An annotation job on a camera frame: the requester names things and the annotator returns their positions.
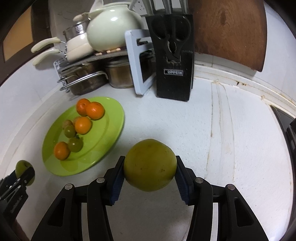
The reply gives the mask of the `small green apple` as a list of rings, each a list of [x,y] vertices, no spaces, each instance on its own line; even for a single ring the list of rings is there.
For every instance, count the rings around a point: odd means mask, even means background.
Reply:
[[[30,168],[32,166],[32,164],[26,160],[20,160],[17,162],[16,164],[16,169],[15,169],[15,174],[16,174],[16,178],[20,178],[20,176],[22,176],[23,173],[25,173],[25,171]]]

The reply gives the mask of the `orange tangerine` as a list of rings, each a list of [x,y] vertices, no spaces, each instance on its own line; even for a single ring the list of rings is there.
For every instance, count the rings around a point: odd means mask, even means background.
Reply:
[[[54,156],[58,160],[65,160],[70,155],[70,150],[66,142],[58,142],[54,147]]]
[[[79,99],[76,103],[76,111],[81,116],[86,116],[86,108],[90,104],[90,101],[86,98]]]
[[[82,116],[76,121],[74,127],[78,134],[84,135],[91,130],[92,122],[88,117]]]
[[[104,116],[105,109],[101,103],[94,101],[86,107],[86,114],[92,120],[98,120]]]

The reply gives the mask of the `small green tomato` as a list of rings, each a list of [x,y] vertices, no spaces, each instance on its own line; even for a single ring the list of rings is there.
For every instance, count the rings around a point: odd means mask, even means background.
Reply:
[[[76,131],[73,125],[67,125],[66,128],[64,128],[64,135],[67,138],[73,138],[76,135]]]
[[[77,153],[83,147],[83,141],[80,138],[72,137],[68,140],[68,148],[71,152]]]

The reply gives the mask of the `large yellow-green pomelo fruit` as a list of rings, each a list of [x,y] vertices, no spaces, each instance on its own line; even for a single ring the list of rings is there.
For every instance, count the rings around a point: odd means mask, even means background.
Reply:
[[[128,151],[123,167],[125,179],[130,185],[152,192],[172,181],[177,158],[167,145],[149,138],[138,142]]]

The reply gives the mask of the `tan longan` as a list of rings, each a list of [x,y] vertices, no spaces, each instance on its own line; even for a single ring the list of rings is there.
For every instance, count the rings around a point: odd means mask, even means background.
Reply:
[[[79,119],[80,117],[79,116],[77,116],[77,117],[75,117],[74,119],[73,119],[73,125],[75,125],[75,123],[76,123],[76,121]]]
[[[71,120],[64,120],[62,122],[62,129],[64,130],[67,126],[72,126],[73,122]]]

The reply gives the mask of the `black kitchen scissors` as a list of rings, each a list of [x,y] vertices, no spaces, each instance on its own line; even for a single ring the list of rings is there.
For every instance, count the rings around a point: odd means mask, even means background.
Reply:
[[[181,51],[192,49],[192,15],[153,15],[146,17],[146,21],[155,52],[168,61],[180,62]]]

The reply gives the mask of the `green round plate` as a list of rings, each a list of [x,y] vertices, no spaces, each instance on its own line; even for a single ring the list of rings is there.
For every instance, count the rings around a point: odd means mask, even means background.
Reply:
[[[121,104],[113,98],[104,96],[93,97],[90,100],[101,103],[105,109],[105,115],[92,122],[92,128],[88,133],[79,136],[83,141],[83,147],[79,152],[71,153],[63,161],[54,157],[55,144],[67,141],[63,134],[62,122],[78,116],[75,106],[64,111],[52,123],[45,135],[42,158],[46,169],[52,174],[71,176],[89,169],[108,153],[119,138],[125,121]]]

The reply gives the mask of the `steel pan under rack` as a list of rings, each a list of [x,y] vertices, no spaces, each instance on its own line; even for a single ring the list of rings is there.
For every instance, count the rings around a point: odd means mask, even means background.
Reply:
[[[107,73],[95,63],[85,63],[63,70],[58,83],[61,91],[70,91],[74,95],[90,93],[109,81]]]

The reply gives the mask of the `black gas stove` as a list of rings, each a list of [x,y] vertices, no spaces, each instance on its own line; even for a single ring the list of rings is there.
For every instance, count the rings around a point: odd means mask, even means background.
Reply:
[[[295,169],[295,118],[275,106],[271,106],[271,109],[273,110],[284,134],[291,158],[292,168]]]

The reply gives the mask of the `steel pot under rack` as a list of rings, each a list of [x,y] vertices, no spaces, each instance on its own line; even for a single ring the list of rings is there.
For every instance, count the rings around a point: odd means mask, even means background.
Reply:
[[[132,88],[133,79],[128,58],[109,61],[106,65],[109,83],[114,88]]]

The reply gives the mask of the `black knife block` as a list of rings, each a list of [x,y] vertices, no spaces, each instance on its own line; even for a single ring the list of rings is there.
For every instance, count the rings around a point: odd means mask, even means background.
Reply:
[[[188,101],[193,88],[194,72],[194,27],[191,40],[192,49],[181,51],[181,61],[168,61],[163,55],[155,53],[157,97]]]

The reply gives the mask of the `white ceramic kettle pot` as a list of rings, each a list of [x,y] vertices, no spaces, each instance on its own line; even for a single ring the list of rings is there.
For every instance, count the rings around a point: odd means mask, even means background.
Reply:
[[[87,39],[97,52],[113,50],[125,46],[125,32],[142,28],[141,16],[128,6],[129,2],[103,5],[89,12]]]

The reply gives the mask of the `grey white pot rack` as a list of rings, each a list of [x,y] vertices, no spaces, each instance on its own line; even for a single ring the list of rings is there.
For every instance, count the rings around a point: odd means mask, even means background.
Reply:
[[[149,36],[150,36],[150,33],[149,33],[149,30],[147,29],[128,30],[125,32],[126,50],[120,50],[117,52],[98,55],[98,56],[94,55],[94,56],[85,58],[81,61],[75,62],[74,64],[69,65],[69,67],[74,67],[76,65],[80,65],[84,63],[126,55],[128,56],[128,60],[130,63],[130,70],[132,73],[132,80],[133,80],[135,93],[137,95],[144,95],[152,86],[153,81],[156,78],[156,74],[152,73],[152,75],[150,75],[147,78],[147,80],[143,80],[142,68],[140,65],[140,54],[144,53],[145,51],[151,50],[153,48],[153,44],[151,42],[148,42],[146,44],[138,45],[137,40],[141,38],[146,38]]]

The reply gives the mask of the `white plastic ladle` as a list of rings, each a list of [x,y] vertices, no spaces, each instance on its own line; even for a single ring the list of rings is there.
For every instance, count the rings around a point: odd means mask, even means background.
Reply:
[[[102,8],[104,5],[104,1],[103,0],[95,0],[89,10],[89,12],[93,12],[93,11],[96,11],[100,8]]]

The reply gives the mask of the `brown wooden cutting board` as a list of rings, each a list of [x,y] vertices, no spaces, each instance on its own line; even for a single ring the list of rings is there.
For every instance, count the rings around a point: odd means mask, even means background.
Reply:
[[[267,46],[263,1],[192,0],[195,51],[261,72]]]

